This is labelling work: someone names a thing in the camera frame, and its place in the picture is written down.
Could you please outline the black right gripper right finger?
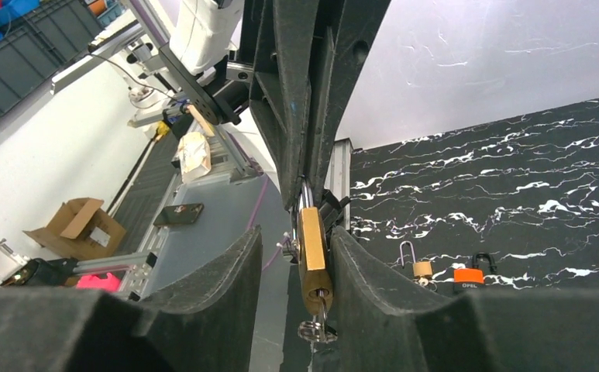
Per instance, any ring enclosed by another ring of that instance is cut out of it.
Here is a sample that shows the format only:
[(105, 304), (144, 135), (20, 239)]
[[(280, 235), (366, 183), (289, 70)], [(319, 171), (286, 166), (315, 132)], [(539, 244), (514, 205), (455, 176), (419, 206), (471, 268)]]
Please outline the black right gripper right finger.
[(446, 297), (331, 236), (344, 371), (599, 371), (599, 290)]

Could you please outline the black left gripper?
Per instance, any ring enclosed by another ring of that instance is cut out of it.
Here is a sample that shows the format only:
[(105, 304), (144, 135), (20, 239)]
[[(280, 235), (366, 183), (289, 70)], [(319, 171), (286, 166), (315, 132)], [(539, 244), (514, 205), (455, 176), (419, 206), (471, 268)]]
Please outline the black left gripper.
[(322, 200), (336, 132), (389, 5), (243, 3), (239, 49), (221, 57), (212, 82), (216, 122), (239, 123), (250, 109), (286, 209), (298, 203), (304, 178)]

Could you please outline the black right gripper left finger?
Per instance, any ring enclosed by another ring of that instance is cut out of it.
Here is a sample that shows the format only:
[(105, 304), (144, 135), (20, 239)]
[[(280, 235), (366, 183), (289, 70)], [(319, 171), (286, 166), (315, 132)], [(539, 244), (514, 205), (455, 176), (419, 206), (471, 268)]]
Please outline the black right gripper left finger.
[(263, 242), (222, 255), (141, 301), (106, 291), (0, 288), (0, 371), (246, 371)]

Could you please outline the small brass padlock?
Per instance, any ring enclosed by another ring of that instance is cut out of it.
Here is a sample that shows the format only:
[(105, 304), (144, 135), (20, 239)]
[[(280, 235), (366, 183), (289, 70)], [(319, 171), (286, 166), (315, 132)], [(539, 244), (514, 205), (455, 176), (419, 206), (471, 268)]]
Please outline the small brass padlock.
[(310, 343), (332, 343), (337, 332), (327, 323), (334, 289), (328, 272), (326, 233), (311, 185), (304, 178), (291, 217), (291, 242), (284, 255), (297, 261), (301, 298), (313, 317), (300, 323), (298, 335)]

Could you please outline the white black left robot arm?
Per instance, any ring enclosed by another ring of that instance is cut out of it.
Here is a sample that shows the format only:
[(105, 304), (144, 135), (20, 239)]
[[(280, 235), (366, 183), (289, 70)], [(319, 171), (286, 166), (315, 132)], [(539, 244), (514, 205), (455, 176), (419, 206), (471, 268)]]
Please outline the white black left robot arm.
[(317, 202), (336, 133), (386, 1), (183, 1), (161, 49), (195, 109), (236, 124), (247, 109), (276, 167), (285, 208)]

